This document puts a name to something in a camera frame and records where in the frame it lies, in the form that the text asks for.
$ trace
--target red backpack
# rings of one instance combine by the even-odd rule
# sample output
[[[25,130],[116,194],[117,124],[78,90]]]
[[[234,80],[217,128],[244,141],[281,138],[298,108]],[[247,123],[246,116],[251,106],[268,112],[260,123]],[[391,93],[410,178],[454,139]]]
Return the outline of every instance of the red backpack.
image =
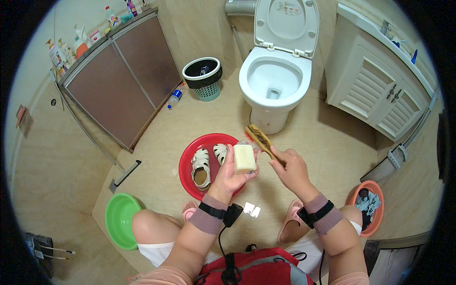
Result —
[[[314,284],[309,276],[297,268],[298,263],[296,258],[282,248],[227,254],[226,260],[221,257],[203,266],[194,284]]]

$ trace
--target bathroom cabinet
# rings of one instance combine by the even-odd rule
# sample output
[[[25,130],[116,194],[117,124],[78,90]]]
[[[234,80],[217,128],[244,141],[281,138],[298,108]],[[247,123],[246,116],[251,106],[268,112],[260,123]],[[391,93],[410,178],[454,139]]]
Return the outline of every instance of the bathroom cabinet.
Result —
[[[327,103],[392,141],[416,123],[430,97],[410,69],[377,39],[339,16],[325,67]]]
[[[156,13],[111,31],[77,63],[59,84],[130,152],[181,82]]]

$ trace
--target toilet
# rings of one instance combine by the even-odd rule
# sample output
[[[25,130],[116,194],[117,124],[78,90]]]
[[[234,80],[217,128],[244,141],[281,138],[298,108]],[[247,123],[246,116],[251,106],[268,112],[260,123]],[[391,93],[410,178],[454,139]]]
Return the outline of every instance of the toilet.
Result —
[[[254,25],[256,47],[242,64],[239,85],[252,107],[250,123],[272,135],[309,88],[318,9],[313,0],[258,0]]]

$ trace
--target black wristband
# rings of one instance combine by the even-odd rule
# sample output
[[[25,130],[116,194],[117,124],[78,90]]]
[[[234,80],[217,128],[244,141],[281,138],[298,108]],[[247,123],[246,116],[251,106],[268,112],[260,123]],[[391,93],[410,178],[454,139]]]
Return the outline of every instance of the black wristband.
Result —
[[[225,214],[227,212],[225,210],[219,210],[219,209],[213,208],[203,202],[200,203],[199,208],[201,210],[205,211],[206,213],[208,213],[209,215],[216,217],[217,219],[220,219],[220,220],[223,220],[223,218],[225,217]]]
[[[314,228],[313,224],[317,222],[319,219],[324,217],[329,211],[334,208],[334,204],[328,200],[328,202],[321,207],[320,210],[316,211],[315,213],[309,214],[304,207],[302,207],[296,214],[310,227]]]

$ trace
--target cabinet handle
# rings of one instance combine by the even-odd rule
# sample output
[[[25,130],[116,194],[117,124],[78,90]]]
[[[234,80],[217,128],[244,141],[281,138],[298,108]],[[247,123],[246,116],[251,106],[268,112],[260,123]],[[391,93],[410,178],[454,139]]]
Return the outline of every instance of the cabinet handle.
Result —
[[[391,97],[391,95],[394,94],[394,88],[396,88],[396,84],[393,86],[393,88],[391,88],[391,90],[388,92],[388,96],[386,96],[386,99],[388,100],[389,97]]]
[[[400,89],[393,97],[393,100],[391,100],[391,103],[393,103],[395,100],[399,99],[399,93],[402,91],[402,89]]]

